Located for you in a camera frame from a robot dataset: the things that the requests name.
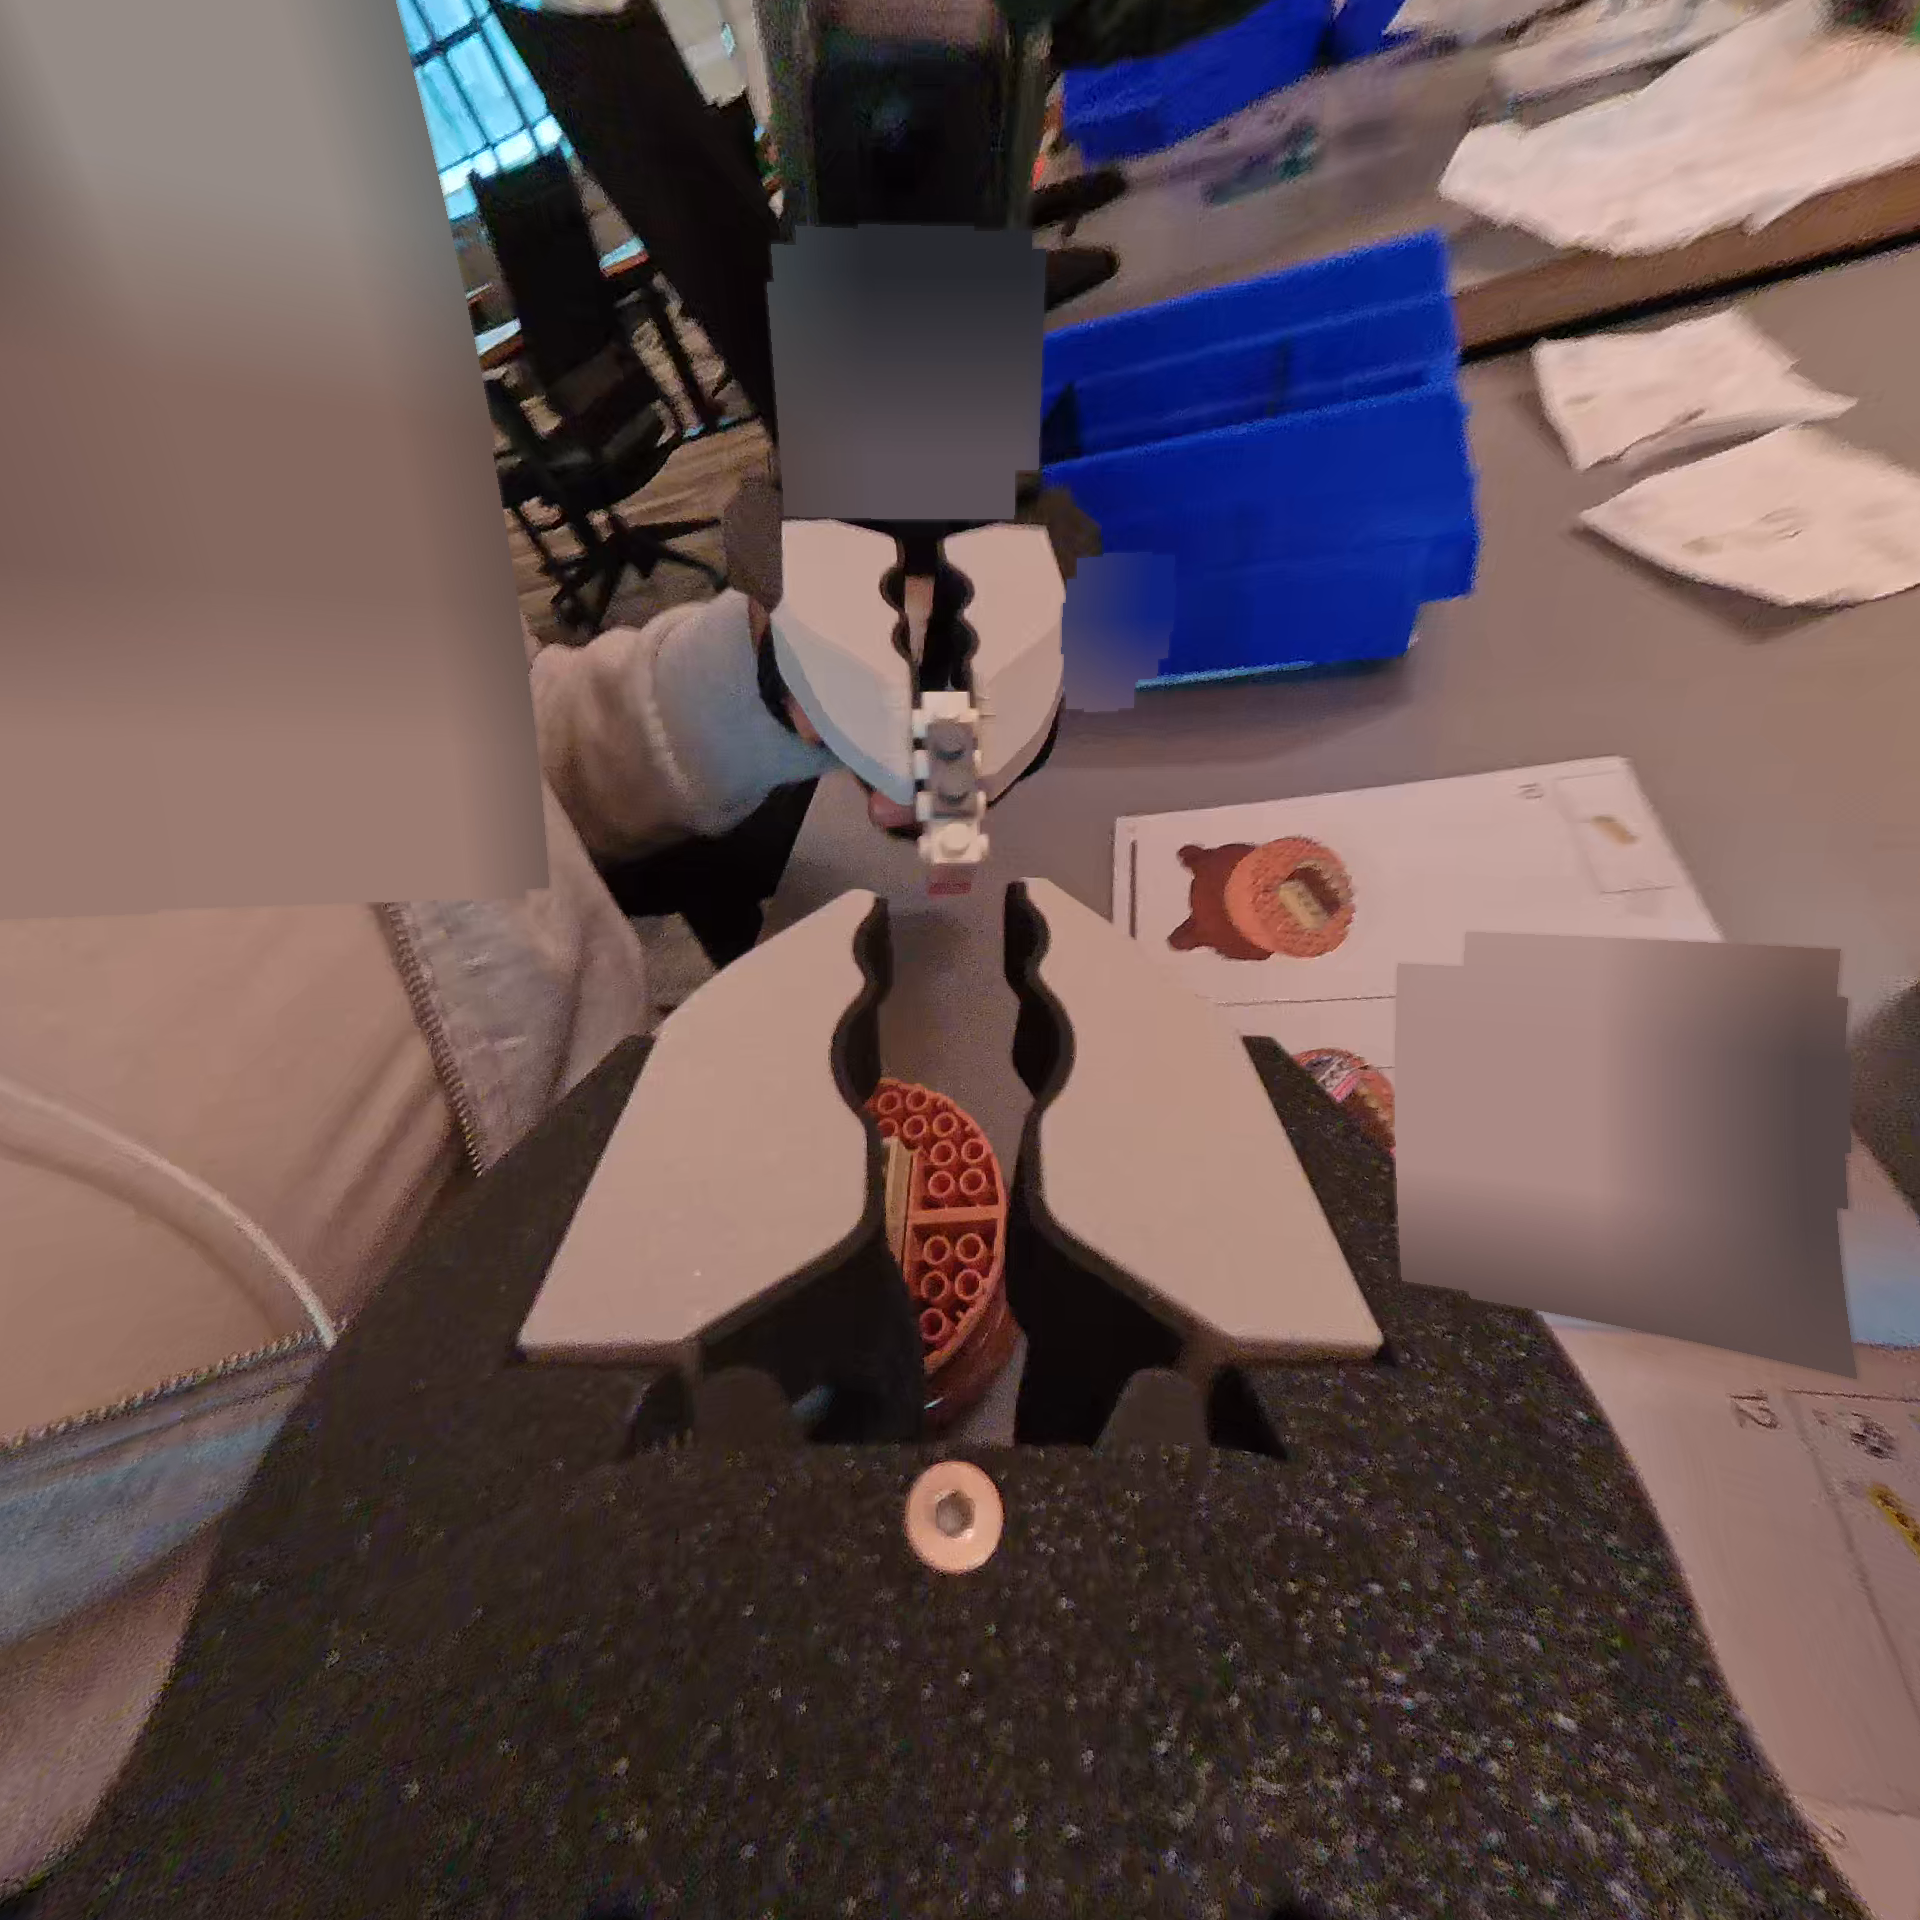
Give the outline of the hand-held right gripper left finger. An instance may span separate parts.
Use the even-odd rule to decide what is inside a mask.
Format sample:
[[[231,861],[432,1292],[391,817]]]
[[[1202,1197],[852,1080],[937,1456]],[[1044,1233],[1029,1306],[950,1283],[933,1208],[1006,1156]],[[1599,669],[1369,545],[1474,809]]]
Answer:
[[[890,985],[889,902],[841,893],[661,1022],[522,1321],[524,1360],[719,1368],[724,1339],[885,1236],[868,1100]]]

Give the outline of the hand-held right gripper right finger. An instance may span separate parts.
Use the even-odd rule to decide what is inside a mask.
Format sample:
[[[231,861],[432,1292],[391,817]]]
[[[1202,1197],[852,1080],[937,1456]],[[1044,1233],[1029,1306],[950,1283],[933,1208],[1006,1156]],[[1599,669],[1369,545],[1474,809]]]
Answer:
[[[1240,1035],[1049,879],[1006,887],[1021,1180],[1064,1257],[1223,1362],[1370,1362],[1384,1335]]]

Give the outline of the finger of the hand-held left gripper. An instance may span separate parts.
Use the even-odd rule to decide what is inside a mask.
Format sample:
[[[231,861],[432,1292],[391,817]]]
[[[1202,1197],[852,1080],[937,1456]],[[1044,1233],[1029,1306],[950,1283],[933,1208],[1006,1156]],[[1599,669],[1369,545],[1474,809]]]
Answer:
[[[1051,540],[962,540],[979,781],[997,804],[1043,758],[1064,699],[1067,585]]]
[[[776,664],[833,758],[904,818],[926,818],[901,583],[901,540],[886,532],[783,527]]]

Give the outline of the round orange lego pot build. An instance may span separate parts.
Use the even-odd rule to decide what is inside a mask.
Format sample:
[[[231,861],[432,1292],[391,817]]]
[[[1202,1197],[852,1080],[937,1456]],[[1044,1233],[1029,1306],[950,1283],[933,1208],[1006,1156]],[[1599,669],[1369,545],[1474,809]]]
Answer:
[[[1011,1197],[993,1140],[948,1094],[885,1076],[866,1103],[880,1128],[918,1151],[909,1228],[910,1287],[922,1347],[924,1430],[957,1429],[1014,1357],[1006,1295]]]

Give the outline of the person's left forearm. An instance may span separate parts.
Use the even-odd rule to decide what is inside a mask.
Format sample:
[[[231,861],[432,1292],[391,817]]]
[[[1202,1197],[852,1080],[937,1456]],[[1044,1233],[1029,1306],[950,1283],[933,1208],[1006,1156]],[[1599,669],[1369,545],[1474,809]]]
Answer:
[[[583,645],[522,637],[543,781],[594,861],[723,839],[837,771],[762,695],[757,605],[741,590]]]

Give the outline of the grey desk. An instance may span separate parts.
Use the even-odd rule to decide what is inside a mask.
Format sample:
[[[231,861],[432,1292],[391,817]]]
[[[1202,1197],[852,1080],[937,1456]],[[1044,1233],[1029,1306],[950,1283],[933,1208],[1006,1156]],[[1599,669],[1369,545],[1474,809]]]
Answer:
[[[1408,658],[1070,718],[999,811],[1021,870],[1112,897],[1122,815],[1627,758],[1723,935],[1835,949],[1870,1145],[1848,1163],[1848,1275],[1874,1333],[1916,1322],[1916,592],[1767,610],[1670,583],[1574,529],[1603,493],[1566,466],[1524,356],[1464,372],[1482,559]],[[1545,1322],[1679,1553],[1767,1763],[1874,1916],[1916,1916],[1916,1596],[1874,1596],[1816,1413],[1897,1414],[1916,1466],[1916,1348],[1861,1378]]]

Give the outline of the blue plastic bin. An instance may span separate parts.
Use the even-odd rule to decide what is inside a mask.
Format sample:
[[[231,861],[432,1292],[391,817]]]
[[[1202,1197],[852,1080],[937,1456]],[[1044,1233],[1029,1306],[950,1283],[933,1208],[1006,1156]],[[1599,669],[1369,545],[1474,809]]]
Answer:
[[[1103,536],[1068,631],[1122,704],[1402,661],[1480,562],[1446,239],[1053,333],[1041,453],[1043,482]]]
[[[1072,5],[1054,24],[1061,120],[1089,165],[1160,154],[1321,71],[1420,33],[1400,2]]]

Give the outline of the black office chair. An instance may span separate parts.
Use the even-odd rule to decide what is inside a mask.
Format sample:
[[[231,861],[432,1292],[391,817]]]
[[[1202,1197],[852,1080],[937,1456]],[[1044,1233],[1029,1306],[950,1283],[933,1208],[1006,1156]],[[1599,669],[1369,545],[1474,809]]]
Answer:
[[[566,158],[543,153],[480,177],[476,207],[513,298],[524,367],[551,414],[540,426],[513,379],[485,377],[496,436],[494,482],[576,637],[598,634],[628,574],[683,566],[708,586],[727,577],[683,548],[715,518],[633,523],[687,436],[625,326]]]

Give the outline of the open building instruction booklet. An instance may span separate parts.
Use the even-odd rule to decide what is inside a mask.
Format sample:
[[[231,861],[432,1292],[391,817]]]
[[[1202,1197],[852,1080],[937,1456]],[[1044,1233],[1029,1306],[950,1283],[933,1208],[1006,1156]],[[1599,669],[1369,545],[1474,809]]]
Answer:
[[[1398,976],[1473,937],[1716,943],[1633,766],[1124,818],[1114,920],[1245,1037],[1393,1123]],[[1916,1819],[1916,1219],[1854,1146],[1836,1257],[1852,1377],[1549,1327],[1616,1430],[1735,1697],[1825,1820]]]

